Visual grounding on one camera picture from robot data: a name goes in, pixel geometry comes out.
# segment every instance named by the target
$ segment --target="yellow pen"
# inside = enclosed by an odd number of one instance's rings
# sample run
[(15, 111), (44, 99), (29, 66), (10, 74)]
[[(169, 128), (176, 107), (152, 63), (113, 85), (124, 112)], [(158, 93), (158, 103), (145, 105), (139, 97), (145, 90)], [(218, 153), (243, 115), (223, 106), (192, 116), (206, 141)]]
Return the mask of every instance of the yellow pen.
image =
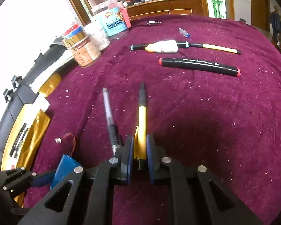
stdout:
[(140, 84), (139, 98), (138, 98), (138, 144), (137, 144), (137, 156), (138, 156), (138, 169), (146, 169), (146, 107), (147, 96), (145, 83)]

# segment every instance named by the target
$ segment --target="blue label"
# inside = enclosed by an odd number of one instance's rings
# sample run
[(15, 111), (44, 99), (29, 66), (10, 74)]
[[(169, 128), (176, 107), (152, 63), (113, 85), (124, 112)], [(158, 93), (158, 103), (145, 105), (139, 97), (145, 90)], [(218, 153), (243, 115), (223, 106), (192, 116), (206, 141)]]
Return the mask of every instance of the blue label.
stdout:
[(95, 15), (101, 23), (107, 36), (115, 35), (127, 29), (122, 12), (119, 7), (107, 9)]

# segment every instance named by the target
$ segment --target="pink object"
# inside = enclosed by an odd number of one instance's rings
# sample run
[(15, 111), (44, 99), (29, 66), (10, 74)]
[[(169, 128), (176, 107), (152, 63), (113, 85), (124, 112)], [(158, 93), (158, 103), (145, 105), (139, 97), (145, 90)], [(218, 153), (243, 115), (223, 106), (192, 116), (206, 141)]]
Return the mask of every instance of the pink object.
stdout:
[(118, 6), (120, 8), (120, 11), (122, 12), (122, 15), (123, 15), (123, 18), (125, 20), (125, 23), (126, 23), (127, 27), (131, 28), (131, 22), (130, 22), (130, 18), (129, 18), (129, 15), (128, 15), (128, 11), (124, 7), (123, 2), (118, 2)]

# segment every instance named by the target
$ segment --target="orange labeled jar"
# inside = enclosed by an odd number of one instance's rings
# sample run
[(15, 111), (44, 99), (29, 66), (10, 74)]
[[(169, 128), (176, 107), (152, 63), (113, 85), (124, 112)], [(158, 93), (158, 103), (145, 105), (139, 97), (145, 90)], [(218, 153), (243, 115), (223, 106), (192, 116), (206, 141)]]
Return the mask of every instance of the orange labeled jar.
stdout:
[(95, 60), (101, 56), (101, 52), (90, 34), (83, 40), (68, 48), (68, 50), (72, 52), (75, 61), (81, 67), (92, 65)]

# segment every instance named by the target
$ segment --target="wooden door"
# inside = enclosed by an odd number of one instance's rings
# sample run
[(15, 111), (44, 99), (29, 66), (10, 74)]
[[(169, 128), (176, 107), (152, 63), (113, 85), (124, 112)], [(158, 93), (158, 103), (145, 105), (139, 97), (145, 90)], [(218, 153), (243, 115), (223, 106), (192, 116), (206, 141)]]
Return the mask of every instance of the wooden door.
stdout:
[(251, 25), (269, 32), (269, 0), (251, 0)]

